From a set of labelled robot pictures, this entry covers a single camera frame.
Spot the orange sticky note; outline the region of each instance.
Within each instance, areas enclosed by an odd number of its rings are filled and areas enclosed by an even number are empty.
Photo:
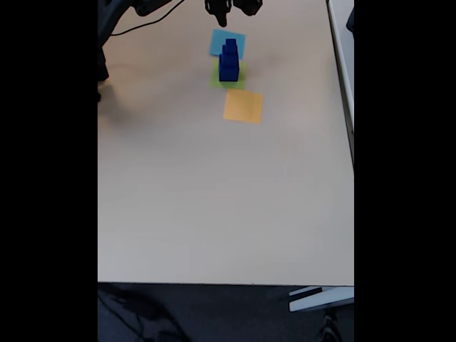
[[[228,89],[223,118],[245,123],[261,123],[263,95],[240,89]]]

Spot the blue block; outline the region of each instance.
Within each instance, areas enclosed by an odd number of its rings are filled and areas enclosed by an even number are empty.
[[[220,82],[237,82],[239,80],[239,69],[224,69],[219,72]]]
[[[237,55],[221,54],[220,65],[222,67],[232,68],[239,65],[239,59]]]
[[[232,55],[236,54],[238,56],[236,39],[228,38],[226,43],[223,45],[223,48],[222,53],[229,53]]]
[[[219,55],[219,81],[220,82],[237,82],[239,80],[239,62],[234,67],[223,66],[222,55]]]

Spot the green sticky note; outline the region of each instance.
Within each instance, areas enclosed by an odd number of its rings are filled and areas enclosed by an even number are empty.
[[[239,61],[239,79],[237,82],[220,82],[219,81],[219,58],[212,59],[211,87],[226,89],[245,89],[245,72],[247,65]]]

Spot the sticky note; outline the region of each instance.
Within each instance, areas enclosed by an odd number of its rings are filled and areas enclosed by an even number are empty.
[[[245,46],[245,34],[235,33],[225,30],[215,29],[212,33],[211,47],[209,54],[213,56],[219,56],[222,53],[222,46],[225,44],[228,38],[236,39],[237,52],[239,53],[239,59],[244,58],[244,46]]]
[[[212,59],[211,70],[211,86],[214,88],[227,88],[227,89],[245,89],[245,75],[247,65],[243,61],[239,61],[239,78],[237,82],[220,82],[219,81],[219,59]]]
[[[263,95],[240,89],[228,89],[223,118],[245,123],[260,123]]]

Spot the beige table surface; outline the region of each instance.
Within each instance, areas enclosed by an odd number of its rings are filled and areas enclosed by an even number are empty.
[[[130,9],[115,32],[172,5]],[[247,89],[264,96],[259,125],[222,118],[216,28],[186,0],[104,46],[98,280],[353,285],[354,176],[325,1],[229,14],[225,29],[247,35]]]

